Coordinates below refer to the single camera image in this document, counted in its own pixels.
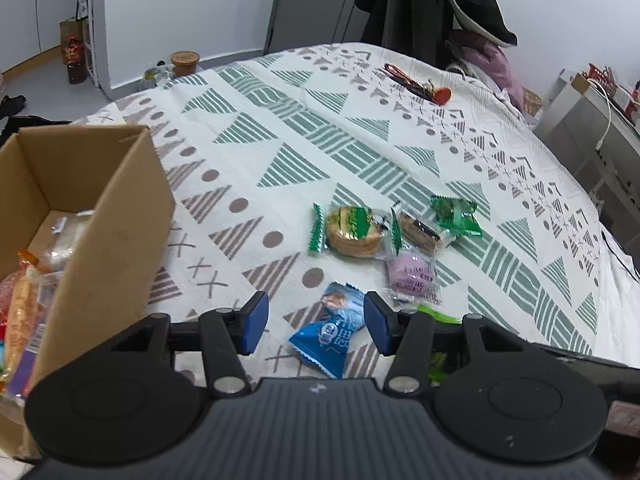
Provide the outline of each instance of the pink garment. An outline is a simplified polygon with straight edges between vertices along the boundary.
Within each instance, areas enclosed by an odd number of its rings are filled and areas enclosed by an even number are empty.
[[[460,47],[462,59],[484,70],[500,90],[506,88],[511,104],[524,111],[524,90],[499,46],[470,30],[452,30],[449,39]]]

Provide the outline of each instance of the blue and white snack package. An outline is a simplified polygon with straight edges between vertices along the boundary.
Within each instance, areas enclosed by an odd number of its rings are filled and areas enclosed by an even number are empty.
[[[332,282],[320,303],[326,318],[302,327],[289,342],[329,377],[341,379],[351,334],[364,326],[364,292]]]

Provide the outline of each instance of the brown cardboard box on floor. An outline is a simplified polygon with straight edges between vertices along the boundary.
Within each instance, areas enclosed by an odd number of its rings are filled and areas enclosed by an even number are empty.
[[[41,252],[60,212],[94,209],[66,266],[34,366],[38,381],[139,320],[174,199],[146,126],[23,128],[0,150],[0,279]],[[0,448],[35,456],[0,414]]]

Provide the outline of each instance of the green wrapped candy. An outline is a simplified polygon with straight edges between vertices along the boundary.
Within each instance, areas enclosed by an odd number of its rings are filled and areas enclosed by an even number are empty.
[[[466,236],[482,236],[482,229],[474,218],[478,204],[464,198],[433,195],[431,207],[436,212],[438,224],[452,233]]]

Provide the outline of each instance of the red round object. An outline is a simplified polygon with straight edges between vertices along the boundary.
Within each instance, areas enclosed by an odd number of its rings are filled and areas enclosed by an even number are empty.
[[[438,88],[433,94],[433,100],[440,106],[447,104],[449,99],[451,99],[451,90],[446,87]]]

